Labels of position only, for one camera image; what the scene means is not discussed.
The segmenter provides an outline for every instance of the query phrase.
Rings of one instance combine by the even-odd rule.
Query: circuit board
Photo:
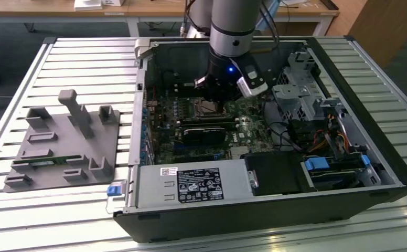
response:
[[[148,106],[156,164],[231,160],[241,154],[274,150],[256,97],[228,102],[221,111],[203,98],[160,98]],[[203,128],[220,129],[223,141],[188,146],[185,129]]]

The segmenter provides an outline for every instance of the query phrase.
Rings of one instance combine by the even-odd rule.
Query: silver cylinder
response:
[[[212,26],[211,45],[219,55],[237,57],[250,50],[253,33],[244,36],[231,36]]]
[[[213,0],[213,25],[236,33],[254,30],[260,5],[261,0]]]
[[[213,0],[211,46],[227,57],[250,50],[261,0]]]
[[[196,0],[189,16],[199,27],[212,27],[213,0]]]

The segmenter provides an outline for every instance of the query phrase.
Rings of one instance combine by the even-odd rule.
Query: black computer case side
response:
[[[140,243],[341,221],[406,194],[407,188],[123,214],[115,221]]]
[[[116,212],[115,221],[136,242],[160,242],[183,238],[246,232],[352,218],[372,206],[407,195],[407,165],[357,97],[322,46],[313,37],[302,38],[313,50],[340,95],[349,104],[370,139],[394,171],[402,187],[348,193],[304,196],[274,201],[216,205],[156,212]]]

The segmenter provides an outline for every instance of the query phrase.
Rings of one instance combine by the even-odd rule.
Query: power supply label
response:
[[[177,171],[177,182],[181,203],[224,200],[220,168]]]

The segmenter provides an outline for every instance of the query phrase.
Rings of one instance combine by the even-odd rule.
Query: wooden cabinet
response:
[[[407,0],[332,0],[341,14],[329,36],[352,35],[381,67],[407,41]]]

